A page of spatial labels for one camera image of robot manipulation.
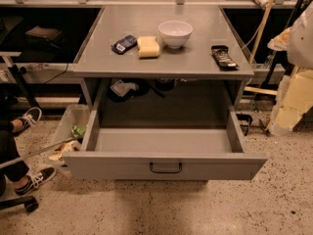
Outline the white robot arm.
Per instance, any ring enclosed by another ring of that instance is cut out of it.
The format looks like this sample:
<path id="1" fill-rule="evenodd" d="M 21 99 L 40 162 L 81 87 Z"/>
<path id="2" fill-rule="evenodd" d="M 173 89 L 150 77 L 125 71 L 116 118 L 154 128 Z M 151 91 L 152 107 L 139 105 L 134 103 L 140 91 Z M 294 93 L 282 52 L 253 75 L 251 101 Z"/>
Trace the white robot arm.
<path id="1" fill-rule="evenodd" d="M 292 131 L 313 108 L 313 3 L 268 47 L 286 50 L 289 63 L 294 65 L 291 75 L 284 75 L 279 84 L 267 125 L 271 134 L 280 136 Z"/>

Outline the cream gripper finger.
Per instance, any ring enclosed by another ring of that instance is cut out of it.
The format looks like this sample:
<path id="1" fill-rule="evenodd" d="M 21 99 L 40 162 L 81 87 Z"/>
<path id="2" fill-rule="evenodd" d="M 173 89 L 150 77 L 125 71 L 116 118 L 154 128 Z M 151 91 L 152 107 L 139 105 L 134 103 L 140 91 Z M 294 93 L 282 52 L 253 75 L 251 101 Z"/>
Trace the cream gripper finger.
<path id="1" fill-rule="evenodd" d="M 284 75 L 267 129 L 271 134 L 278 136 L 292 132 L 312 108 L 313 70 L 300 69 L 295 75 Z"/>
<path id="2" fill-rule="evenodd" d="M 272 38 L 267 47 L 274 51 L 287 51 L 289 48 L 291 29 L 288 27 L 282 31 L 279 35 Z"/>

